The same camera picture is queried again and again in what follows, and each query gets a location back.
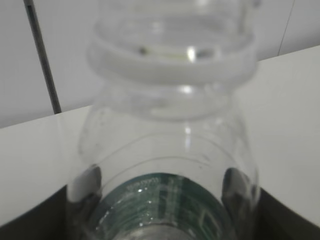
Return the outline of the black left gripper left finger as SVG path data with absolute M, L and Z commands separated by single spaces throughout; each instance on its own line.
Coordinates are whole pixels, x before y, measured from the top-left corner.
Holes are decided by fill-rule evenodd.
M 64 186 L 40 204 L 0 226 L 2 240 L 75 240 L 72 214 L 83 191 Z

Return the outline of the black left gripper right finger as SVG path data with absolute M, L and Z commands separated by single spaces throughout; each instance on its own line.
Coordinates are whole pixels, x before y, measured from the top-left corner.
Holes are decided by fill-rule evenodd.
M 256 240 L 319 240 L 320 228 L 260 189 Z

